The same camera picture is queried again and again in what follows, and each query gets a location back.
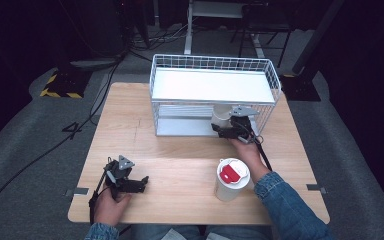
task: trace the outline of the white cup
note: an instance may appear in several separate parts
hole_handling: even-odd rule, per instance
[[[241,160],[220,159],[214,193],[221,201],[231,201],[248,185],[249,180],[249,169]]]
[[[213,107],[213,116],[211,117],[211,123],[218,125],[219,127],[231,127],[230,111],[232,111],[232,106],[228,104],[217,104]]]

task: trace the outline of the plastic cup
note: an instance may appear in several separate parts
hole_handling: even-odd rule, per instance
[[[221,201],[231,201],[249,181],[250,173],[245,163],[236,158],[220,159],[214,193]]]

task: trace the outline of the chair leg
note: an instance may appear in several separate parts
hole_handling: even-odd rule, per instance
[[[282,49],[282,53],[280,54],[279,63],[277,64],[277,67],[278,67],[278,68],[280,67],[280,63],[282,62],[283,54],[285,53],[286,45],[288,44],[288,40],[289,40],[289,36],[290,36],[290,35],[291,35],[291,31],[289,31],[289,32],[288,32],[288,35],[286,35],[286,40],[285,40],[285,43],[283,44],[283,49]]]
[[[240,58],[242,56],[242,47],[244,45],[244,38],[245,38],[245,28],[242,29],[242,37],[241,37],[241,45],[239,46],[239,55],[238,55],[238,58]]]

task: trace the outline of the person's right hand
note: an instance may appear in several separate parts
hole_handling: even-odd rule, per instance
[[[239,159],[248,166],[254,183],[270,172],[261,161],[260,152],[255,143],[245,144],[237,139],[228,140],[236,148]]]

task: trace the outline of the red lid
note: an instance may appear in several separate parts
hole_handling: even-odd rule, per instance
[[[220,172],[220,178],[227,184],[236,183],[241,179],[241,176],[230,166],[230,164],[224,166]]]

